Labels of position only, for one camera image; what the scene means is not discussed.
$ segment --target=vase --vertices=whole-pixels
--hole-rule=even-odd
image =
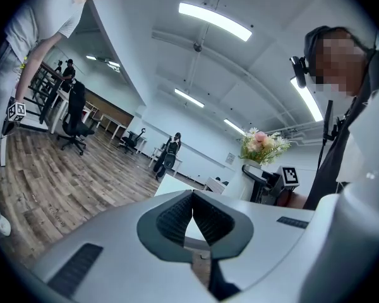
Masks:
[[[248,177],[241,168],[243,165],[254,166],[258,169],[261,168],[261,165],[251,159],[241,159],[241,165],[234,173],[233,178],[230,180],[229,185],[226,186],[222,195],[228,196],[233,199],[242,199],[249,201],[251,195],[253,194],[254,180]]]

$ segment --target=flower bouquet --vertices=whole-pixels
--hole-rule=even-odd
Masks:
[[[274,162],[275,158],[281,156],[290,146],[290,142],[279,133],[268,136],[256,128],[251,128],[244,135],[240,158],[266,165]]]

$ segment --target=wooden floor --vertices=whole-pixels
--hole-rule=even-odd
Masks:
[[[159,183],[149,159],[124,154],[99,128],[79,156],[64,151],[56,135],[16,129],[8,137],[7,162],[0,167],[0,209],[11,223],[4,250],[29,267],[51,244],[99,212],[152,197]],[[199,184],[176,176],[185,183]]]

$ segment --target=black trousers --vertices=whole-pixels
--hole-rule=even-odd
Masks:
[[[164,173],[165,173],[165,167],[163,165],[164,163],[164,159],[165,159],[165,156],[167,155],[166,152],[162,152],[162,154],[160,155],[159,159],[157,160],[156,164],[154,165],[154,168],[153,168],[153,171],[155,173],[159,172],[159,169],[160,169],[160,172],[157,174],[157,177],[163,177]]]

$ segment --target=black office chair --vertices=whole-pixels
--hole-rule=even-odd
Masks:
[[[138,140],[139,140],[140,136],[143,135],[144,133],[146,133],[146,129],[145,128],[143,128],[141,130],[141,134],[140,135],[138,135],[135,139],[133,139],[134,133],[132,133],[130,131],[129,132],[129,137],[123,137],[122,138],[122,141],[124,142],[124,144],[119,144],[119,145],[122,145],[122,147],[125,148],[125,153],[127,153],[128,151],[130,151],[131,153],[133,153],[132,149],[135,149],[136,145],[138,144]]]
[[[60,138],[68,140],[68,142],[62,146],[62,150],[68,145],[75,145],[80,150],[81,156],[84,153],[83,149],[86,149],[86,144],[78,140],[77,137],[87,137],[90,134],[94,134],[93,127],[100,122],[97,119],[91,118],[92,123],[90,127],[82,123],[81,113],[83,112],[85,103],[85,86],[83,83],[76,81],[70,91],[68,113],[64,117],[62,123],[62,128],[69,137],[61,136],[60,134],[56,137],[57,140]]]

